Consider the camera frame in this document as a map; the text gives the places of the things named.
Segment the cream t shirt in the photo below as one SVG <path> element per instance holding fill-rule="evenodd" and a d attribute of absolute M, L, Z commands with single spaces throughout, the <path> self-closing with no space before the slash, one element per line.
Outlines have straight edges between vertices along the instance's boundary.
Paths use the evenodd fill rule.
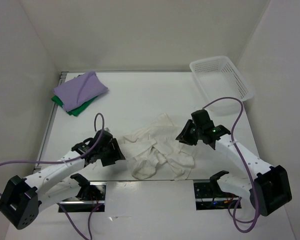
<path fill-rule="evenodd" d="M 186 180 L 195 167 L 195 150 L 176 140 L 182 128 L 162 113 L 151 123 L 118 139 L 131 175 L 138 180 L 153 177 L 169 166 L 175 180 Z"/>

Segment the lavender t shirt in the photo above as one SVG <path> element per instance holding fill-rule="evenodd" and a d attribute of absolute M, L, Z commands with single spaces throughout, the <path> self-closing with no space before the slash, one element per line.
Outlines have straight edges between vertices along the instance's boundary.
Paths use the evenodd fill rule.
<path fill-rule="evenodd" d="M 94 71 L 81 74 L 53 89 L 54 95 L 62 101 L 62 108 L 66 112 L 80 107 L 107 91 L 108 88 L 101 83 Z"/>

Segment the green t shirt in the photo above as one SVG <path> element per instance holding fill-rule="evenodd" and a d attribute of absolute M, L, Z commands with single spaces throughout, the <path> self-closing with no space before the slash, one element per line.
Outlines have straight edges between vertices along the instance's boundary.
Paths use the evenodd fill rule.
<path fill-rule="evenodd" d="M 97 98 L 94 97 L 86 102 L 84 102 L 83 104 L 81 104 L 79 107 L 77 108 L 74 108 L 70 111 L 67 111 L 66 113 L 69 115 L 69 116 L 74 116 L 74 117 L 78 117 L 95 99 Z M 56 95 L 54 95 L 51 100 L 56 104 L 58 105 L 59 107 L 63 108 L 63 105 L 64 103 L 60 100 L 60 98 Z"/>

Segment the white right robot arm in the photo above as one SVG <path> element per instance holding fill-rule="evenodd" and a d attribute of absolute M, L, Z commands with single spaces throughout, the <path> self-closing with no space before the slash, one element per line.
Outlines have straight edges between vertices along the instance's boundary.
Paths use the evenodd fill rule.
<path fill-rule="evenodd" d="M 230 130 L 223 125 L 214 126 L 213 122 L 196 125 L 189 119 L 176 140 L 182 144 L 195 146 L 198 141 L 230 159 L 247 174 L 243 181 L 226 170 L 209 178 L 209 191 L 215 197 L 232 193 L 248 199 L 258 213 L 270 215 L 292 200 L 288 173 L 281 165 L 273 166 L 244 147 Z"/>

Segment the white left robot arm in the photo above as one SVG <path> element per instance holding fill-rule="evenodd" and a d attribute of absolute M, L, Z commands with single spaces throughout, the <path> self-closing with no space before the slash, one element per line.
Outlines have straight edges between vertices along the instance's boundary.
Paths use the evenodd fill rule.
<path fill-rule="evenodd" d="M 116 138 L 106 137 L 96 146 L 89 139 L 73 146 L 56 164 L 24 178 L 10 178 L 0 197 L 0 212 L 18 230 L 29 226 L 40 212 L 68 198 L 81 201 L 97 195 L 98 188 L 79 173 L 101 161 L 102 166 L 124 160 Z"/>

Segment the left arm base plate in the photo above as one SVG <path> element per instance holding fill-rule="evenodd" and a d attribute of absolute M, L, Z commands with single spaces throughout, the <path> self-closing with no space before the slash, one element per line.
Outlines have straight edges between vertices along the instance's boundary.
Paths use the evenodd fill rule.
<path fill-rule="evenodd" d="M 107 183 L 105 181 L 92 181 L 90 184 L 94 186 L 94 189 L 83 198 L 72 196 L 60 202 L 68 213 L 89 213 L 97 205 L 101 206 L 97 208 L 96 212 L 105 211 Z"/>

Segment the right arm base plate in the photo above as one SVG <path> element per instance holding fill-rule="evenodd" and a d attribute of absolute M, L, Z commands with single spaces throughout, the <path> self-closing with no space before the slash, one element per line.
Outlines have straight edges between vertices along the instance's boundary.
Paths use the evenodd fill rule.
<path fill-rule="evenodd" d="M 239 199 L 238 196 L 228 192 L 216 196 L 209 180 L 194 181 L 193 188 L 197 211 L 233 209 Z"/>

